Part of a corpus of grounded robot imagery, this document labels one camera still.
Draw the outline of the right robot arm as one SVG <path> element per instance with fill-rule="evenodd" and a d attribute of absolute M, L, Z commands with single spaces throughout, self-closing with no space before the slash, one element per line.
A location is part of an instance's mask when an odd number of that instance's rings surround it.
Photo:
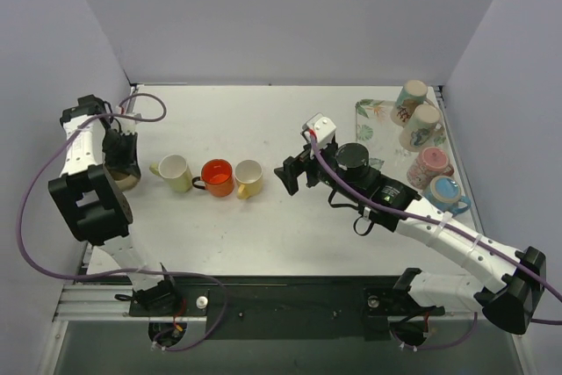
<path fill-rule="evenodd" d="M 358 143 L 331 142 L 318 151 L 305 145 L 274 173 L 290 195 L 298 191 L 301 174 L 309 188 L 329 186 L 372 225 L 416 240 L 465 270 L 463 276 L 406 270 L 392 292 L 401 312 L 419 306 L 481 312 L 510 334 L 526 333 L 545 288 L 546 257 L 540 250 L 509 247 L 447 217 L 414 189 L 374 169 Z"/>

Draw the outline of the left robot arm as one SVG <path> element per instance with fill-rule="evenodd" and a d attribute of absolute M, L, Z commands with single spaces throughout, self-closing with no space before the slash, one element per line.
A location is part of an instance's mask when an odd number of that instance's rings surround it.
<path fill-rule="evenodd" d="M 60 122 L 68 140 L 65 163 L 48 191 L 72 235 L 126 271 L 133 303 L 149 314 L 173 314 L 182 305 L 173 277 L 131 233 L 133 212 L 124 191 L 127 181 L 141 178 L 135 124 L 113 117 L 108 103 L 94 95 L 80 97 Z"/>

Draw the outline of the beige round mug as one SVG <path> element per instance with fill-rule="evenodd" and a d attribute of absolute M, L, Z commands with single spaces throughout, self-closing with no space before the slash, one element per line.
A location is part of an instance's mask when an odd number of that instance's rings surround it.
<path fill-rule="evenodd" d="M 106 165 L 112 179 L 121 191 L 130 191 L 141 180 L 141 170 L 138 165 Z"/>

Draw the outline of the orange mug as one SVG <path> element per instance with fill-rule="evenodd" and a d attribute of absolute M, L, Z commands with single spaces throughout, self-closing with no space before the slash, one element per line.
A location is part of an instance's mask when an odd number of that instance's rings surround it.
<path fill-rule="evenodd" d="M 191 180 L 196 189 L 208 191 L 214 197 L 224 198 L 234 190 L 234 176 L 231 164 L 224 159 L 206 162 L 198 177 Z"/>

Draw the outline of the pink patterned mug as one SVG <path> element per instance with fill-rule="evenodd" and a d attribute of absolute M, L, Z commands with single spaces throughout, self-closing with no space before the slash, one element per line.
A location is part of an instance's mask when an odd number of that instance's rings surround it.
<path fill-rule="evenodd" d="M 447 153 L 438 147 L 424 148 L 407 170 L 407 181 L 418 190 L 426 189 L 438 176 L 451 177 L 454 168 Z"/>

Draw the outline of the yellow mug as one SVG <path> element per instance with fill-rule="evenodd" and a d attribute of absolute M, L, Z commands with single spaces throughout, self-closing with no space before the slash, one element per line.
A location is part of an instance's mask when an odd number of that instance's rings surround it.
<path fill-rule="evenodd" d="M 263 168 L 259 162 L 244 160 L 234 168 L 234 178 L 238 185 L 236 197 L 248 199 L 258 195 L 263 188 Z"/>

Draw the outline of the light green mug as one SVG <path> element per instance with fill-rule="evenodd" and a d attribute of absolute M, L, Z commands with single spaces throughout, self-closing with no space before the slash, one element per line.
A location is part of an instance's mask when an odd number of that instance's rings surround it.
<path fill-rule="evenodd" d="M 166 155 L 159 162 L 151 163 L 149 170 L 176 193 L 186 193 L 192 188 L 191 170 L 182 155 Z"/>

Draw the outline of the blue glazed mug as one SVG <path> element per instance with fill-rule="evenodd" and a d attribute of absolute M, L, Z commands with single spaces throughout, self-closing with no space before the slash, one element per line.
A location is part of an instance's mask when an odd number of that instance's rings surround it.
<path fill-rule="evenodd" d="M 458 182 L 452 177 L 434 177 L 422 196 L 439 211 L 453 216 L 466 213 L 472 206 L 471 200 L 462 194 Z"/>

